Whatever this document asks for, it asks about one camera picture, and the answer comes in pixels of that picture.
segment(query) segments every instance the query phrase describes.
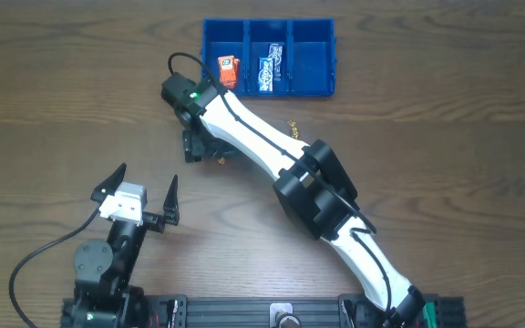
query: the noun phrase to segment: wooden table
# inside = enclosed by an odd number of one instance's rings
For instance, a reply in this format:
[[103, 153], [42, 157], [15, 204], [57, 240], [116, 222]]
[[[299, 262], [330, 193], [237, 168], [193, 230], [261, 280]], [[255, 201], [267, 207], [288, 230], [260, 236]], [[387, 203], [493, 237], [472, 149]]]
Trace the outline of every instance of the wooden table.
[[[30, 251], [79, 226], [118, 164], [150, 210], [180, 176], [181, 221], [143, 245], [153, 294], [336, 296], [361, 286], [284, 217], [246, 159], [186, 164], [160, 98], [167, 56], [198, 55], [204, 17], [335, 20], [331, 98], [245, 99], [276, 128], [331, 145], [388, 259], [423, 292], [464, 296], [472, 327], [525, 325], [525, 0], [0, 1], [0, 327], [22, 326], [7, 282]], [[176, 69], [197, 77], [198, 67]], [[29, 262], [22, 307], [55, 326], [95, 220]]]

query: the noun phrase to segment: green object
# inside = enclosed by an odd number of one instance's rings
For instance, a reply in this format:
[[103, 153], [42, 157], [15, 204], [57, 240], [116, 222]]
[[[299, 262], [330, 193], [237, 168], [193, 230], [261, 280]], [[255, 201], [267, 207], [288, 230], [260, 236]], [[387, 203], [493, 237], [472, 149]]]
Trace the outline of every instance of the green object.
[[437, 314], [435, 313], [435, 304], [428, 302], [423, 309], [423, 316], [427, 320], [428, 328], [437, 328]]

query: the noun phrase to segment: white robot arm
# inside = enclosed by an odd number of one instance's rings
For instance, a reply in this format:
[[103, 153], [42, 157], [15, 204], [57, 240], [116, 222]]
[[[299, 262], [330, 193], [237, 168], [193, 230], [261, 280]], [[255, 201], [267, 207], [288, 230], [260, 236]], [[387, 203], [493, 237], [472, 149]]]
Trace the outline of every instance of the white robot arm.
[[[274, 180], [273, 188], [287, 216], [342, 257], [364, 287], [366, 297], [386, 312], [386, 327], [401, 327], [420, 313], [425, 305], [422, 294], [380, 251], [369, 233], [375, 232], [373, 226], [365, 224], [367, 219], [354, 215], [361, 214], [354, 203], [356, 190], [323, 141], [309, 146], [284, 135], [212, 78], [204, 78], [196, 85], [176, 72], [162, 86], [163, 99], [191, 131], [193, 141], [201, 143], [198, 147], [189, 145], [184, 137], [187, 161], [222, 153], [219, 149], [208, 151], [219, 147], [220, 140], [226, 149], [238, 149]], [[323, 183], [314, 181], [305, 187], [303, 180], [316, 172], [321, 173]], [[332, 190], [324, 188], [326, 183]], [[345, 200], [339, 200], [335, 193]], [[352, 204], [355, 212], [343, 202]]]

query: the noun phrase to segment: blue tray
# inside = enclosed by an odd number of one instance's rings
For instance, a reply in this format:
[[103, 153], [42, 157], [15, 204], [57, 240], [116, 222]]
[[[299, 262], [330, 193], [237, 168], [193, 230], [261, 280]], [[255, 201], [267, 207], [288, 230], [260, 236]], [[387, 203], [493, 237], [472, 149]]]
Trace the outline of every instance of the blue tray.
[[[259, 57], [283, 45], [282, 78], [273, 92], [259, 92]], [[216, 77], [219, 56], [241, 60], [237, 95], [331, 96], [335, 89], [333, 19], [204, 19], [202, 60]]]

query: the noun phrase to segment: black cable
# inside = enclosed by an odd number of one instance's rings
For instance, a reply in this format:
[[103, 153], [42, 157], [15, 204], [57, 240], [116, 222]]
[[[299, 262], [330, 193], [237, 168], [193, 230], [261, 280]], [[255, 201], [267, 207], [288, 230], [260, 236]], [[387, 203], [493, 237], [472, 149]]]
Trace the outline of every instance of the black cable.
[[386, 270], [384, 270], [384, 266], [382, 266], [382, 263], [380, 263], [380, 260], [374, 255], [372, 250], [370, 250], [370, 248], [364, 243], [364, 241], [362, 241], [362, 239], [355, 234], [356, 232], [365, 233], [365, 229], [352, 228], [350, 229], [350, 234], [352, 235], [354, 241], [357, 241], [360, 245], [362, 245], [365, 251], [367, 251], [367, 253], [370, 254], [372, 259], [378, 266], [378, 269], [380, 269], [380, 271], [382, 272], [382, 279], [384, 279], [384, 282], [386, 283], [386, 292], [388, 293], [388, 302], [386, 302], [386, 310], [384, 311], [384, 314], [388, 315], [388, 312], [390, 311], [390, 306], [392, 305], [392, 290], [390, 289], [390, 280], [388, 280], [388, 275], [386, 274]]
[[354, 214], [356, 217], [358, 217], [365, 225], [366, 227], [368, 227], [368, 229], [370, 230], [370, 233], [373, 233], [373, 234], [376, 234], [376, 227], [374, 226], [374, 224], [372, 224], [372, 222], [370, 222], [370, 220], [364, 216], [364, 214], [362, 214], [359, 210], [357, 210], [354, 206], [352, 206], [352, 204], [350, 204], [347, 200], [345, 200], [342, 196], [340, 196], [337, 191], [334, 190], [334, 187], [325, 182], [323, 179], [319, 178], [315, 172], [313, 172], [307, 165], [305, 165], [305, 163], [303, 163], [300, 159], [296, 158], [295, 156], [291, 155], [291, 153], [289, 153], [287, 150], [281, 148], [279, 145], [275, 144], [272, 140], [268, 139], [267, 137], [265, 137], [261, 132], [259, 132], [256, 128], [253, 128], [251, 127], [248, 123], [246, 123], [242, 118], [240, 118], [236, 113], [234, 113], [234, 111], [232, 110], [232, 108], [230, 107], [230, 105], [228, 104], [228, 102], [226, 101], [226, 97], [224, 96], [224, 93], [225, 93], [225, 90], [224, 90], [224, 87], [221, 86], [220, 82], [216, 79], [216, 77], [213, 75], [213, 73], [211, 72], [211, 70], [206, 66], [206, 64], [204, 64], [204, 62], [202, 62], [201, 60], [199, 60], [196, 56], [194, 55], [191, 55], [191, 54], [187, 54], [187, 53], [184, 53], [184, 52], [176, 52], [176, 53], [173, 53], [170, 55], [170, 58], [168, 58], [168, 69], [170, 70], [170, 73], [173, 74], [173, 68], [171, 67], [171, 60], [176, 57], [176, 56], [185, 56], [189, 59], [192, 59], [193, 61], [197, 62], [198, 64], [200, 64], [200, 66], [204, 69], [204, 71], [206, 71], [206, 74], [208, 75], [208, 77], [210, 78], [212, 84], [214, 85], [214, 87], [216, 88], [216, 90], [218, 91], [218, 94], [220, 94], [220, 98], [222, 99], [222, 102], [224, 103], [224, 106], [226, 106], [226, 108], [228, 109], [228, 111], [230, 112], [230, 114], [234, 117], [234, 119], [238, 122], [240, 122], [241, 124], [243, 124], [247, 129], [249, 129], [252, 133], [254, 133], [256, 136], [258, 136], [259, 138], [263, 139], [264, 141], [266, 141], [269, 145], [273, 146], [273, 148], [279, 150], [279, 152], [281, 152], [281, 155], [283, 156], [286, 156], [288, 157], [290, 160], [292, 160], [295, 165], [299, 166], [300, 168], [304, 169], [305, 171], [307, 171], [307, 173], [314, 179], [314, 180], [317, 180], [319, 181], [319, 184], [324, 188], [326, 189], [327, 191], [329, 191], [334, 197], [336, 197], [345, 207], [347, 207], [348, 211], [352, 214]]
[[70, 232], [69, 234], [65, 236], [58, 238], [55, 241], [49, 242], [48, 244], [38, 248], [35, 251], [32, 251], [29, 255], [25, 256], [25, 258], [16, 265], [13, 272], [11, 272], [11, 277], [9, 277], [9, 299], [11, 300], [11, 303], [14, 305], [14, 308], [17, 314], [19, 314], [19, 316], [22, 318], [22, 320], [24, 320], [24, 323], [26, 323], [28, 327], [36, 328], [36, 325], [32, 323], [32, 321], [29, 320], [29, 318], [27, 318], [26, 314], [19, 307], [19, 303], [17, 302], [17, 299], [15, 298], [14, 285], [15, 285], [15, 277], [17, 276], [17, 273], [28, 261], [35, 258], [37, 254], [58, 245], [62, 241], [67, 241], [70, 238], [79, 234], [82, 230], [84, 230], [88, 226], [88, 224], [90, 224], [90, 222], [92, 222], [95, 219], [97, 214], [98, 214], [98, 208], [92, 212], [88, 220], [86, 220], [79, 228], [77, 228], [76, 230]]

